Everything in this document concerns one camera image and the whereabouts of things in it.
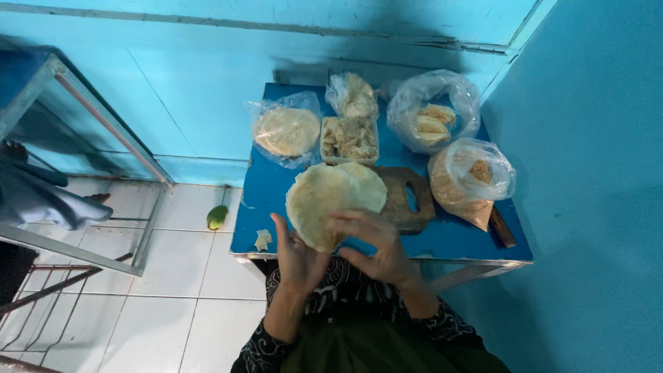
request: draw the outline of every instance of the person's left hand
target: person's left hand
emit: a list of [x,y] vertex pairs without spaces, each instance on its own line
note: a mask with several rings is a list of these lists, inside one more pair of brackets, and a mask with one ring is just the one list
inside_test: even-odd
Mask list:
[[278,237],[278,268],[281,273],[279,287],[307,296],[320,284],[332,253],[321,253],[308,247],[296,232],[288,232],[286,220],[279,214],[270,214]]

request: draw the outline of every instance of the green mango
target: green mango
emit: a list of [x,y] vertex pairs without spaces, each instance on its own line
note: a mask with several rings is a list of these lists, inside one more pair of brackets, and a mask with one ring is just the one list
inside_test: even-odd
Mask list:
[[208,229],[217,230],[223,226],[225,217],[228,215],[228,207],[221,205],[212,208],[208,214]]

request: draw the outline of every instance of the floor tile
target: floor tile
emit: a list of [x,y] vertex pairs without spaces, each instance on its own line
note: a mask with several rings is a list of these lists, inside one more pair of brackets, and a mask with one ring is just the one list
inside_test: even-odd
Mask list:
[[[0,355],[14,358],[17,360],[29,362],[30,364],[39,365],[41,363],[43,352],[0,352]],[[14,373],[13,368],[3,369],[0,367],[0,373]]]
[[190,298],[128,297],[99,371],[177,372],[195,308]]
[[[104,205],[113,208],[113,218],[147,219],[150,217],[160,188],[161,184],[156,182],[113,181],[108,188],[111,196]],[[145,224],[145,222],[107,220],[95,225],[142,228]]]
[[23,282],[23,291],[40,291],[61,282],[68,271],[40,269],[28,273]]
[[223,202],[225,187],[177,184],[161,204],[155,228],[207,231],[207,214]]
[[266,299],[265,284],[228,253],[232,233],[215,233],[200,297]]
[[[36,233],[40,236],[52,238],[53,240],[64,242],[65,244],[78,247],[85,229],[79,230],[66,230],[55,224],[25,224],[22,229],[28,232]],[[57,253],[47,252],[40,250],[39,256],[35,259],[35,264],[69,264],[71,258]]]
[[58,296],[54,293],[33,303],[34,307],[26,305],[13,311],[0,331],[0,348],[9,351],[27,348],[43,352],[58,340],[57,336],[64,330],[66,323],[63,315],[68,315],[75,300],[73,294],[63,293]]
[[223,205],[228,207],[228,216],[225,217],[223,226],[217,232],[230,232],[235,231],[235,223],[237,221],[237,210],[239,203],[242,201],[242,188],[227,188],[223,196]]
[[[115,259],[128,252],[135,252],[143,237],[143,229],[117,228],[117,227],[90,227],[88,228],[79,247],[83,250]],[[85,261],[72,261],[72,264],[87,265]],[[73,271],[75,276],[83,271]],[[84,293],[118,294],[126,295],[129,292],[133,276],[115,271],[105,270],[88,278]],[[65,288],[65,292],[77,293],[83,281]]]
[[229,372],[264,317],[266,303],[199,299],[180,373]]
[[62,340],[50,348],[43,366],[62,372],[97,372],[125,299],[81,295]]
[[87,177],[68,177],[69,185],[64,190],[78,194],[81,197],[93,194],[106,193],[111,184],[110,180],[91,179]]
[[213,232],[154,230],[145,272],[129,294],[197,297],[213,239]]

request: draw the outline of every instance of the metal frame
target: metal frame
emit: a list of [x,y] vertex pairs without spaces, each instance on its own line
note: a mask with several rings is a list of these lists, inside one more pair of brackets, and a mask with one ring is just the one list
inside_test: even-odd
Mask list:
[[156,162],[152,155],[141,143],[120,123],[120,121],[90,92],[89,89],[60,61],[51,54],[25,87],[12,99],[5,110],[0,112],[0,128],[7,133],[13,128],[25,112],[34,103],[45,87],[55,79],[71,94],[104,128],[108,130],[131,154],[133,154],[162,184],[149,219],[143,218],[116,218],[112,220],[146,221],[147,225],[141,242],[132,253],[134,258],[131,264],[121,263],[110,258],[94,254],[83,249],[27,232],[19,228],[0,225],[0,241],[24,246],[36,250],[46,250],[62,254],[70,258],[84,260],[98,267],[120,271],[140,277],[145,270],[147,257],[147,242],[154,229],[154,220],[161,208],[166,195],[166,189],[173,188],[175,182],[168,173]]
[[[252,259],[276,259],[276,254],[271,253],[234,253],[230,254],[240,264],[244,265],[248,271],[253,273],[262,282],[265,282],[265,275],[258,269],[258,267],[251,261]],[[476,259],[432,259],[432,258],[410,258],[412,261],[419,263],[440,263],[440,264],[464,264],[465,267],[457,269],[451,273],[447,273],[440,277],[433,279],[430,282],[430,287],[436,293],[447,289],[448,287],[461,285],[474,279],[484,279],[493,277],[502,273],[512,271],[533,264],[533,261],[524,260],[476,260]]]
[[[117,261],[123,261],[126,259],[131,258],[132,254],[127,253],[124,256],[121,256],[120,258],[117,258]],[[31,295],[28,295],[26,297],[21,297],[23,292],[25,291],[25,285],[28,283],[30,280],[32,274],[35,271],[44,271],[47,270],[48,275],[46,276],[46,279],[44,280],[44,283],[42,284],[41,290],[37,291],[36,293],[33,293]],[[87,270],[86,272],[83,272],[79,275],[73,276],[70,278],[72,271],[74,270]],[[48,283],[48,280],[50,279],[51,275],[53,274],[54,271],[68,271],[66,279],[60,283],[57,283],[56,285],[50,286],[45,289],[46,284]],[[10,359],[10,358],[5,358],[5,359],[0,359],[0,368],[8,368],[11,369],[12,371],[15,371],[17,369],[22,369],[18,370],[21,372],[57,372],[56,370],[50,370],[44,367],[41,367],[41,364],[44,364],[44,360],[46,359],[46,355],[48,354],[48,351],[60,341],[62,341],[62,337],[64,336],[64,333],[67,331],[67,328],[69,326],[69,323],[72,320],[72,315],[74,314],[74,311],[76,310],[76,306],[78,305],[78,301],[81,297],[81,294],[83,293],[83,288],[85,287],[85,284],[90,276],[93,276],[99,272],[101,272],[102,269],[93,267],[90,265],[33,265],[28,272],[28,275],[26,276],[26,279],[23,281],[23,284],[21,285],[21,288],[19,289],[14,302],[9,303],[8,305],[4,305],[0,307],[0,319],[2,319],[2,322],[0,323],[0,333],[4,329],[5,325],[7,324],[7,320],[10,317],[11,312],[14,310],[24,307],[29,303],[32,303],[32,307],[30,308],[30,311],[28,312],[28,315],[25,317],[25,320],[23,321],[19,332],[17,333],[16,336],[12,338],[9,342],[0,344],[0,352],[42,352],[44,355],[42,356],[42,360],[40,361],[39,365],[34,365],[34,364],[28,364],[26,362],[16,360],[16,359]],[[69,315],[67,317],[67,321],[62,327],[62,331],[60,332],[60,335],[58,337],[58,340],[56,340],[53,343],[50,343],[46,348],[40,349],[40,350],[33,350],[31,349],[41,338],[46,326],[48,325],[48,321],[50,319],[51,314],[53,313],[53,310],[58,304],[58,301],[60,300],[60,296],[62,295],[62,291],[65,287],[71,286],[77,282],[83,281],[83,285],[81,286],[80,290],[76,293],[71,293],[71,295],[76,295],[76,300],[74,301],[74,305],[72,306],[71,311],[69,312]],[[36,307],[36,301],[39,299],[42,299],[43,297],[46,297],[47,295],[55,294],[53,301],[49,303],[47,308],[44,310],[44,313],[41,315],[36,315],[37,317],[43,318],[45,316],[45,320],[42,322],[38,323],[37,328],[32,332],[32,335],[36,336],[34,339],[30,337],[26,343],[24,348],[13,348],[12,346],[16,341],[18,341],[22,335],[23,332],[25,331],[25,327],[30,321],[30,317],[32,316],[32,313]]]

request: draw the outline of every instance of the blue tabletop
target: blue tabletop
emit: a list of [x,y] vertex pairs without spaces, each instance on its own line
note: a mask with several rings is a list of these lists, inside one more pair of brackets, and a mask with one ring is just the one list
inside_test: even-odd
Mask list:
[[19,94],[48,56],[47,52],[0,50],[0,110]]
[[[325,87],[286,86],[267,83],[264,99],[277,100],[283,96],[302,91],[313,91],[318,95],[320,109],[324,116],[335,116],[329,104],[325,102]],[[428,177],[426,165],[429,156],[415,154],[403,145],[387,127],[387,104],[379,101],[380,117],[377,120],[380,158],[376,165],[392,167],[410,167],[420,175]],[[477,135],[478,139],[490,141],[483,124]],[[314,150],[320,162],[319,146]],[[268,244],[266,253],[276,253],[276,231],[270,212],[286,216],[285,196],[294,178],[304,171],[304,166],[290,170],[268,161],[255,148],[251,148],[251,162],[244,181],[243,203],[239,206],[235,235],[231,252],[252,254],[259,258],[254,246],[258,238],[257,230],[267,229],[274,242]],[[416,235],[402,237],[402,243],[410,258],[428,258],[438,260],[517,260],[532,261],[532,252],[527,244],[520,220],[511,199],[495,201],[495,206],[516,238],[516,246],[504,248],[496,233],[489,227],[488,233],[470,223],[450,215],[435,202],[436,216],[426,229]],[[346,246],[353,246],[365,254],[375,253],[375,248],[355,239],[348,239]]]

